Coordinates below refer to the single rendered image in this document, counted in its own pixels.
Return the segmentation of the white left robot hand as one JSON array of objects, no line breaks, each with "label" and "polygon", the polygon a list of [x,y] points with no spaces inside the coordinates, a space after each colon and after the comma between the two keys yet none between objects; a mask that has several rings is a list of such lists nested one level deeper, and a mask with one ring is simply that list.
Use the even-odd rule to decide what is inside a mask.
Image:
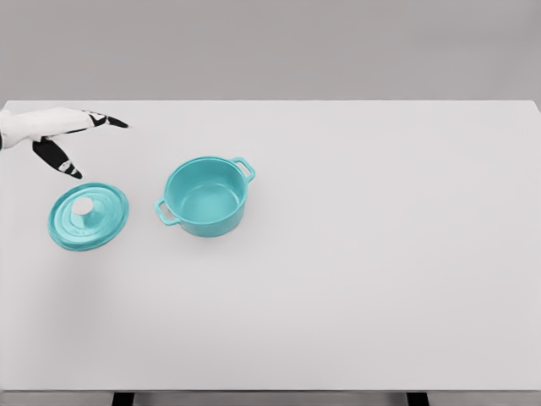
[{"label": "white left robot hand", "polygon": [[23,113],[0,110],[0,151],[12,149],[23,141],[49,167],[71,178],[82,179],[80,170],[66,152],[52,139],[88,129],[110,125],[126,129],[124,121],[100,112],[54,107]]}]

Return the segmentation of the teal pot lid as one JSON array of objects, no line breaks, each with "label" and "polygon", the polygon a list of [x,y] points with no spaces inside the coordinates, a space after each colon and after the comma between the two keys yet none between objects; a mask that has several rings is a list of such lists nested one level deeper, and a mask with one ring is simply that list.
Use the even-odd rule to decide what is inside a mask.
[{"label": "teal pot lid", "polygon": [[114,239],[128,220],[125,194],[104,183],[86,183],[60,195],[47,219],[49,235],[73,251],[98,248]]}]

